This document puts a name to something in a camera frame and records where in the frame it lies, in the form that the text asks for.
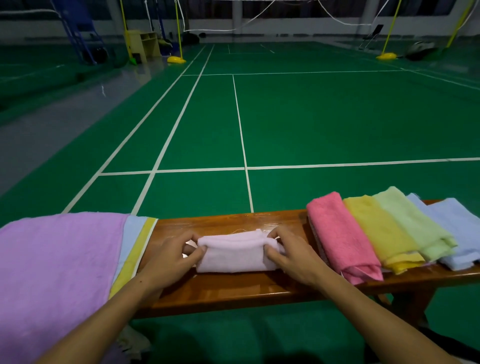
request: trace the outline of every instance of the person's right arm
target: person's right arm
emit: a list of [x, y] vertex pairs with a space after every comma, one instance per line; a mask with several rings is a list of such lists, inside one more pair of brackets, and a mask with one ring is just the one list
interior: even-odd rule
[[280, 237], [286, 251], [283, 256], [266, 245], [268, 258], [293, 279], [318, 289], [332, 300], [383, 364], [458, 364], [455, 358], [415, 328], [331, 270], [301, 237], [282, 226], [272, 230], [268, 237]]

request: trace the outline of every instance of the yellow post base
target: yellow post base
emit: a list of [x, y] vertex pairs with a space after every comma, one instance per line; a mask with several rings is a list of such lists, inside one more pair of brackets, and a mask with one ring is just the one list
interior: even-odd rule
[[186, 60], [177, 56], [170, 56], [167, 58], [168, 63], [185, 63]]
[[384, 54], [381, 54], [380, 56], [377, 56], [377, 59], [381, 61], [396, 60], [396, 54], [392, 52], [384, 53]]

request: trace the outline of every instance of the white wall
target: white wall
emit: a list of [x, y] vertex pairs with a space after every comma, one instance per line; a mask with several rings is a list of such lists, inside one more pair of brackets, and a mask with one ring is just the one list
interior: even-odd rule
[[[448, 36], [457, 24], [468, 0], [457, 0], [448, 16], [398, 17], [392, 34], [414, 36]], [[358, 18], [342, 18], [346, 23], [357, 23]], [[385, 24], [382, 34], [387, 34], [392, 17], [380, 17], [377, 22]], [[110, 20], [94, 21], [95, 28], [101, 36], [117, 35]], [[177, 24], [174, 20], [164, 20], [165, 32], [176, 35]], [[150, 30], [147, 20], [129, 20], [130, 29]], [[158, 22], [154, 27], [159, 29]], [[192, 19], [192, 29], [232, 29], [231, 19]], [[355, 34], [356, 26], [342, 25], [331, 18], [297, 18], [297, 19], [260, 19], [242, 29], [243, 34]], [[480, 5], [472, 14], [469, 22], [460, 30], [460, 35], [480, 34]], [[66, 37], [60, 21], [0, 21], [0, 42], [21, 43], [25, 38]]]

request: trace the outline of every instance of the hand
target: hand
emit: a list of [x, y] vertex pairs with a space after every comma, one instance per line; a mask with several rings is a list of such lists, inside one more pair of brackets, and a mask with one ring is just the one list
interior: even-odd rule
[[273, 239], [280, 237], [287, 254], [284, 256], [271, 246], [265, 245], [265, 254], [270, 260], [300, 283], [309, 286], [318, 285], [322, 269], [328, 269], [328, 267], [305, 240], [283, 226], [273, 229], [268, 237]]
[[[203, 258], [206, 247], [195, 249], [186, 244], [189, 240], [197, 242], [199, 238], [196, 232], [186, 231], [164, 241], [137, 278], [147, 282], [152, 294], [172, 285]], [[183, 258], [182, 253], [190, 255]]]

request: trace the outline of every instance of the forearm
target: forearm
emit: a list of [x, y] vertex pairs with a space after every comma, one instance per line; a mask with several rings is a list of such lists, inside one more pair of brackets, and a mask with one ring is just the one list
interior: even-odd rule
[[99, 363], [150, 294], [140, 276], [133, 278], [102, 308], [48, 350], [38, 363]]
[[335, 303], [382, 363], [458, 363], [415, 328], [328, 267], [321, 267], [317, 277], [318, 290]]

